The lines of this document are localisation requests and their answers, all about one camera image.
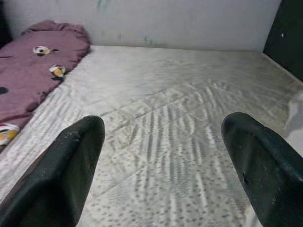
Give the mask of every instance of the white mattress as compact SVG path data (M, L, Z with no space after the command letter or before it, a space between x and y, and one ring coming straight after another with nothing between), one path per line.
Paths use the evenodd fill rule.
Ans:
M101 116L106 140L78 226L240 227L249 201L220 125L283 135L301 85L260 53L92 46L0 154L0 200L61 130Z

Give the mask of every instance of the black door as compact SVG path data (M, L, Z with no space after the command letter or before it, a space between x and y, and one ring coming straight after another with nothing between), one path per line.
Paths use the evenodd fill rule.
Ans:
M303 0L283 0L264 53L303 81Z

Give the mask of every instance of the quilted mattress cover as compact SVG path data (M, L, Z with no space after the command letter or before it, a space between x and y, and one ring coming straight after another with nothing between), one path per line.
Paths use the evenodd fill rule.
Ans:
M61 130L106 139L78 226L240 227L249 200L220 126L242 111L283 136L302 86L257 52L92 46L0 153L0 201Z

